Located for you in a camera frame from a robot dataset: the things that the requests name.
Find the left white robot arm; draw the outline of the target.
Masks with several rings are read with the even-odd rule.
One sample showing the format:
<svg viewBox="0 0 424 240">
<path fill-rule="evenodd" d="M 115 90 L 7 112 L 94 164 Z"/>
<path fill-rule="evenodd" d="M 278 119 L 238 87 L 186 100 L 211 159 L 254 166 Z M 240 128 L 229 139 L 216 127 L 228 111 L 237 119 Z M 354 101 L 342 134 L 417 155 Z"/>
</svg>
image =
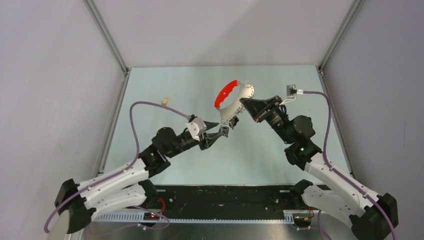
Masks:
<svg viewBox="0 0 424 240">
<path fill-rule="evenodd" d="M 168 168 L 170 158 L 196 146 L 206 150 L 218 138 L 228 136 L 227 126 L 221 125 L 215 133 L 208 132 L 218 125 L 196 117 L 179 135 L 170 127 L 162 127 L 152 138 L 151 145 L 125 165 L 79 183 L 72 178 L 64 181 L 54 205 L 59 215 L 69 213 L 66 234 L 76 233 L 96 217 L 119 209 L 156 206 L 158 194 L 150 178 Z"/>
</svg>

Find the black key tag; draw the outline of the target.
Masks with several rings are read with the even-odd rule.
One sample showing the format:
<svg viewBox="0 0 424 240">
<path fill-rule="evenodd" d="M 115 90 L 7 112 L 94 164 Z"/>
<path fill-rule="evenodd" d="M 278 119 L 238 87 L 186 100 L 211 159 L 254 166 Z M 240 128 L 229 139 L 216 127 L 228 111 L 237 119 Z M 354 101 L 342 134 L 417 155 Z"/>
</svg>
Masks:
<svg viewBox="0 0 424 240">
<path fill-rule="evenodd" d="M 238 118 L 237 116 L 234 116 L 233 118 L 231 118 L 231 119 L 228 121 L 228 125 L 229 125 L 229 127 L 230 127 L 232 130 L 234 130 L 235 126 L 237 125 L 237 123 L 238 123 L 239 121 L 240 121 L 240 120 L 239 120 L 239 118 Z"/>
</svg>

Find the steel key holder red handle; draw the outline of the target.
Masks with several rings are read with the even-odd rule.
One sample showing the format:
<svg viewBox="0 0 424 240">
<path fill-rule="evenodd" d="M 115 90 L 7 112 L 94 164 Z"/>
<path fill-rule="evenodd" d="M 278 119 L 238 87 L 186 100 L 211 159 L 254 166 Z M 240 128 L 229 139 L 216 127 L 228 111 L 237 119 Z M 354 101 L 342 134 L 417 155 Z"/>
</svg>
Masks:
<svg viewBox="0 0 424 240">
<path fill-rule="evenodd" d="M 255 89 L 250 81 L 232 80 L 226 84 L 214 100 L 214 107 L 219 112 L 221 121 L 226 123 L 236 117 L 243 108 L 240 100 L 252 98 L 254 93 Z"/>
</svg>

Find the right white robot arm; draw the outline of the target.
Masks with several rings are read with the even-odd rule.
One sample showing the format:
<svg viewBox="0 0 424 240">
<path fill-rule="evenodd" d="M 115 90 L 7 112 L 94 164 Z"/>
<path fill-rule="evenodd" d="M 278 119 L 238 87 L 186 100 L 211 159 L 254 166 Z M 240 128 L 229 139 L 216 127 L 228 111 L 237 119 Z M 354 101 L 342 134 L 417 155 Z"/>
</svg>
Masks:
<svg viewBox="0 0 424 240">
<path fill-rule="evenodd" d="M 330 188 L 331 192 L 325 193 L 313 183 L 301 180 L 291 190 L 290 202 L 295 208 L 308 205 L 319 209 L 347 225 L 359 240 L 384 240 L 388 235 L 398 238 L 396 199 L 366 187 L 331 163 L 326 152 L 311 140 L 315 130 L 310 117 L 298 115 L 289 119 L 279 96 L 262 100 L 241 98 L 240 102 L 256 123 L 267 122 L 289 145 L 284 153 L 291 165 Z"/>
</svg>

